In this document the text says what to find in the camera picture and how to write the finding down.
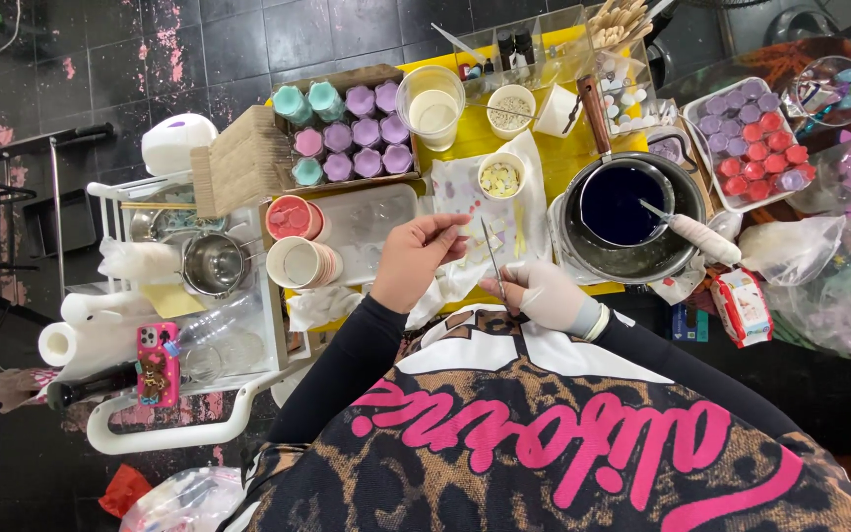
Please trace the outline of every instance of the teddy bear phone case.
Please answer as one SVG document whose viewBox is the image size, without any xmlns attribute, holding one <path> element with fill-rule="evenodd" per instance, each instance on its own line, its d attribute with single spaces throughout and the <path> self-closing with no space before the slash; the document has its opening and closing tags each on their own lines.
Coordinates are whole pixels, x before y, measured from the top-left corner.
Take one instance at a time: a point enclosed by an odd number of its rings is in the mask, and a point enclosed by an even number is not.
<svg viewBox="0 0 851 532">
<path fill-rule="evenodd" d="M 172 322 L 136 330 L 136 394 L 140 404 L 174 406 L 180 396 L 180 359 Z"/>
</svg>

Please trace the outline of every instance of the wooden chopstick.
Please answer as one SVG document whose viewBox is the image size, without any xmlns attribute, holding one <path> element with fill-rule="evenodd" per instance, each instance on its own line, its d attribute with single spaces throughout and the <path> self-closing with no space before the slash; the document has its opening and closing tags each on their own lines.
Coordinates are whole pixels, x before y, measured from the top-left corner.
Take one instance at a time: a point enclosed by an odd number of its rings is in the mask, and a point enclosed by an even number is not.
<svg viewBox="0 0 851 532">
<path fill-rule="evenodd" d="M 152 203 L 139 201 L 121 201 L 120 208 L 122 209 L 173 209 L 173 210 L 191 210 L 196 208 L 195 203 Z"/>
</svg>

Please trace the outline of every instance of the arm sleeve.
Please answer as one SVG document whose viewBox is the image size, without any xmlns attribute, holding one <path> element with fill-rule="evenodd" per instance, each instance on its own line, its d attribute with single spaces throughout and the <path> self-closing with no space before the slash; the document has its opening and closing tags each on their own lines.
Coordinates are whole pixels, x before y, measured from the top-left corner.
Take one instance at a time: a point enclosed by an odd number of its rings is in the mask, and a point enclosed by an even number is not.
<svg viewBox="0 0 851 532">
<path fill-rule="evenodd" d="M 801 432 L 786 414 L 758 393 L 643 326 L 627 326 L 614 312 L 610 312 L 606 328 L 593 344 L 705 396 L 771 438 Z"/>
<path fill-rule="evenodd" d="M 408 314 L 366 296 L 271 424 L 272 443 L 311 443 L 327 423 L 393 367 Z"/>
</svg>

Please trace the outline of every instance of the white cart handle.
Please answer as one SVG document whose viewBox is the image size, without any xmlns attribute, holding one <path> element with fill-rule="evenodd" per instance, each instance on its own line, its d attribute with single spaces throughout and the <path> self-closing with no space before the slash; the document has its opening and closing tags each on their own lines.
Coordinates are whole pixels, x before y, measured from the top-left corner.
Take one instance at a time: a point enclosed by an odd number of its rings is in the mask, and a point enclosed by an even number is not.
<svg viewBox="0 0 851 532">
<path fill-rule="evenodd" d="M 252 414 L 252 401 L 259 393 L 310 364 L 310 360 L 293 361 L 281 371 L 269 371 L 238 389 L 231 416 L 221 423 L 176 427 L 156 431 L 117 434 L 108 421 L 115 412 L 136 405 L 136 393 L 126 394 L 101 403 L 87 420 L 87 439 L 105 454 L 145 453 L 178 447 L 225 443 L 242 433 Z"/>
</svg>

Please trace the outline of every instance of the hand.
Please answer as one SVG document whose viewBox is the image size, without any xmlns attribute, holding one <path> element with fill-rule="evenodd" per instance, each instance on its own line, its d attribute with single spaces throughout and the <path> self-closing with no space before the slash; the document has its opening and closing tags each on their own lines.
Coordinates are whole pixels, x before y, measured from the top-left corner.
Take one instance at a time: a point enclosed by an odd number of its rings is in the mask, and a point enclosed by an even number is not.
<svg viewBox="0 0 851 532">
<path fill-rule="evenodd" d="M 523 311 L 542 327 L 582 338 L 599 321 L 602 305 L 552 262 L 534 260 L 518 267 L 505 265 L 501 267 L 501 277 L 503 297 L 497 279 L 485 277 L 479 281 L 479 286 L 504 301 L 512 315 Z"/>
<path fill-rule="evenodd" d="M 370 296 L 394 312 L 408 313 L 432 284 L 436 268 L 465 256 L 468 237 L 459 236 L 458 227 L 471 220 L 468 214 L 433 214 L 394 227 Z"/>
</svg>

